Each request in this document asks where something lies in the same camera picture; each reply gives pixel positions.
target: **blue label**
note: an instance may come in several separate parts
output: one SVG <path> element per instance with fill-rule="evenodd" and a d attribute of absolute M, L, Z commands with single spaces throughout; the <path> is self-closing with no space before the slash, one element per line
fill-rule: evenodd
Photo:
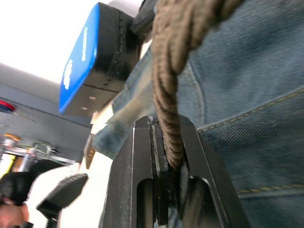
<path fill-rule="evenodd" d="M 60 85 L 59 111 L 64 113 L 94 66 L 99 30 L 99 4 L 90 12 L 67 61 Z"/>

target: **blue denim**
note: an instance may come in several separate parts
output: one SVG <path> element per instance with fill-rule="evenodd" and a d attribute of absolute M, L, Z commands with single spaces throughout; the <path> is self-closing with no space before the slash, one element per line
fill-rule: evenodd
<path fill-rule="evenodd" d="M 148 50 L 95 137 L 112 159 L 132 123 L 155 114 L 151 64 Z M 304 227 L 304 1 L 245 1 L 190 54 L 177 96 L 221 154 L 251 226 Z"/>

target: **twisted rope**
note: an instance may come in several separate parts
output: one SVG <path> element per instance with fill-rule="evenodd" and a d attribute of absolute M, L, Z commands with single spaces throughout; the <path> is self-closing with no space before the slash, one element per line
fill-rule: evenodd
<path fill-rule="evenodd" d="M 169 165 L 177 170 L 183 159 L 183 140 L 177 109 L 177 75 L 189 52 L 208 31 L 229 18 L 243 0 L 160 0 L 153 24 L 152 80 L 154 103 L 166 144 Z"/>

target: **denim jeans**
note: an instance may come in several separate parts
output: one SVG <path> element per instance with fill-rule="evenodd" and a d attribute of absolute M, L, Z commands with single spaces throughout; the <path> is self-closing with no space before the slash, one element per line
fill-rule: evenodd
<path fill-rule="evenodd" d="M 148 50 L 95 137 L 112 159 L 132 123 L 155 114 L 151 63 Z M 177 96 L 222 156 L 251 226 L 304 227 L 304 1 L 245 1 L 190 54 Z"/>

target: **brown rope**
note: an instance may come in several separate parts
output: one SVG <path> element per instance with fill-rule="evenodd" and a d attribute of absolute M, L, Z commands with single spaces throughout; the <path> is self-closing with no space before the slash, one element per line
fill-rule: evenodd
<path fill-rule="evenodd" d="M 170 166 L 177 170 L 183 141 L 177 110 L 177 75 L 207 32 L 229 18 L 243 0 L 159 0 L 153 24 L 154 103 Z"/>

